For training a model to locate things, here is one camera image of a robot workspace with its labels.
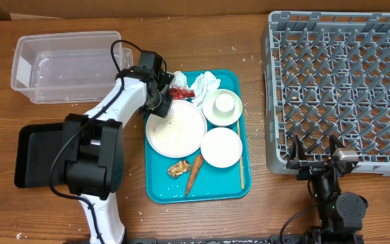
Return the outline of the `orange carrot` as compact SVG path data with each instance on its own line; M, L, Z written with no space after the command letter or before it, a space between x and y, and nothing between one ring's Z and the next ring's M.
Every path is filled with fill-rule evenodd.
M202 164L204 162L204 158L201 154L197 155L194 159L192 169L190 172L190 176L188 178L188 182L186 184L186 189L185 189L185 197L187 197L194 185L194 182L198 176L198 173L200 171L200 168L202 167Z

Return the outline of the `large pink plate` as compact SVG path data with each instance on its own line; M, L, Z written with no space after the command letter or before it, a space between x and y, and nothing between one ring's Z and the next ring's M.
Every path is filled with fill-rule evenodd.
M207 132L207 120L201 110L186 100L172 101L165 118L150 115L146 121L146 139L160 155L182 158L195 153Z

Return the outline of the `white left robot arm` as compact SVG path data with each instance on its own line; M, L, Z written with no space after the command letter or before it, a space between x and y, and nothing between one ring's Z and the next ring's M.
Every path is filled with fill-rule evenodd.
M80 202L90 229L89 243L123 243L116 192L124 170L123 128L132 115L166 117L173 75L156 52L142 50L138 64L118 70L115 86L83 115L63 123L63 146L48 176L53 194Z

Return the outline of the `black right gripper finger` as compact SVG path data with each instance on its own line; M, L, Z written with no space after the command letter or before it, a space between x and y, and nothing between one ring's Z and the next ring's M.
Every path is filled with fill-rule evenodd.
M330 150L330 157L332 159L339 159L340 156L338 153L336 153L337 149L344 148L345 146L343 143L334 135L329 135L329 150Z
M297 135L295 135L292 139L292 149L290 152L289 161L292 163L297 163L300 161L305 161L305 151L303 149L303 145Z

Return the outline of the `brown walnut food scrap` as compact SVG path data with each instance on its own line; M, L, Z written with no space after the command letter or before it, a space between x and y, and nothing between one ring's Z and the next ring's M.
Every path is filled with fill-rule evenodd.
M176 164L170 166L167 172L172 178L178 178L180 177L180 175L189 172L191 168L192 167L190 163L185 159L182 159L178 161Z

